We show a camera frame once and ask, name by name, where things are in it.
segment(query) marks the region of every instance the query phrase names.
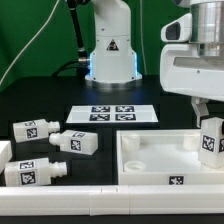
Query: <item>green wall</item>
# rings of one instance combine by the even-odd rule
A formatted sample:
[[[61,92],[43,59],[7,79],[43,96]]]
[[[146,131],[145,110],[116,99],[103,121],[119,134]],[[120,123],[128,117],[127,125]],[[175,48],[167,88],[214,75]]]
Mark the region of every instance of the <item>green wall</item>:
[[[132,47],[138,54],[139,71],[144,74],[140,41],[140,1],[124,0],[132,10]],[[48,18],[56,0],[0,1],[0,78],[28,41]],[[143,32],[145,56],[149,75],[159,75],[160,30],[167,23],[186,13],[171,0],[143,0]],[[79,6],[78,14],[86,49],[94,49],[94,16],[92,4]],[[54,17],[43,33],[24,52],[9,72],[0,91],[18,78],[49,76],[67,61],[77,58],[70,13],[64,0],[60,1]]]

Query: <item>warning label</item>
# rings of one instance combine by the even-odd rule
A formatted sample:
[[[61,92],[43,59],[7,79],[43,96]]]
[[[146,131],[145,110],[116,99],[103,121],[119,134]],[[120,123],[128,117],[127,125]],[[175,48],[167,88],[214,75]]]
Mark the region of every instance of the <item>warning label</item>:
[[[114,39],[110,42],[110,45],[108,46],[107,50],[108,51],[119,51]]]

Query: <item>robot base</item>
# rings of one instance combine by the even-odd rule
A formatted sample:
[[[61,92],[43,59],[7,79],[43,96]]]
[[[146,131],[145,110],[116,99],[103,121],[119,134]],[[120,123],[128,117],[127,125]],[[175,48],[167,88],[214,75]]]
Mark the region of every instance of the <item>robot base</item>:
[[[129,82],[115,82],[115,83],[107,83],[107,82],[99,82],[90,78],[89,75],[86,76],[86,85],[91,86],[97,89],[103,90],[124,90],[131,89],[135,87],[139,87],[142,84],[142,75],[138,73],[136,79],[133,79]]]

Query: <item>black table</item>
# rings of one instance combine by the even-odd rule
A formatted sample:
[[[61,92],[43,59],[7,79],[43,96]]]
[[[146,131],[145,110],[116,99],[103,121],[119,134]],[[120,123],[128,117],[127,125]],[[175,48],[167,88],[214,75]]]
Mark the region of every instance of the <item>black table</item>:
[[[59,152],[48,139],[16,144],[12,123],[46,119],[60,121],[61,132],[71,128],[65,121],[73,105],[149,105],[152,104],[159,123],[152,125],[76,125],[78,131],[96,132],[99,149],[93,156]],[[218,102],[209,105],[212,115],[223,117],[224,106]],[[52,185],[111,185],[117,184],[116,131],[124,129],[191,129],[196,128],[191,99],[187,96],[162,91],[159,77],[144,77],[139,88],[106,92],[86,87],[77,77],[24,78],[0,93],[0,140],[11,140],[13,160],[49,157],[51,162],[66,161],[69,175],[53,180]],[[4,176],[0,176],[4,186]],[[223,215],[148,215],[148,216],[61,216],[61,217],[0,217],[1,223],[222,223]]]

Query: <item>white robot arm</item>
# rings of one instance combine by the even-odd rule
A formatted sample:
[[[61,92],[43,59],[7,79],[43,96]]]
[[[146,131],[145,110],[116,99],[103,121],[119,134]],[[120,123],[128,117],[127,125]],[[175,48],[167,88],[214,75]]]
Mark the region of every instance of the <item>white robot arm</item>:
[[[90,57],[87,85],[103,89],[139,84],[137,55],[131,47],[131,11],[122,0],[92,0],[96,47]]]
[[[207,99],[224,101],[224,1],[176,0],[190,13],[162,29],[160,81],[165,91],[192,96],[198,116],[208,115]]]

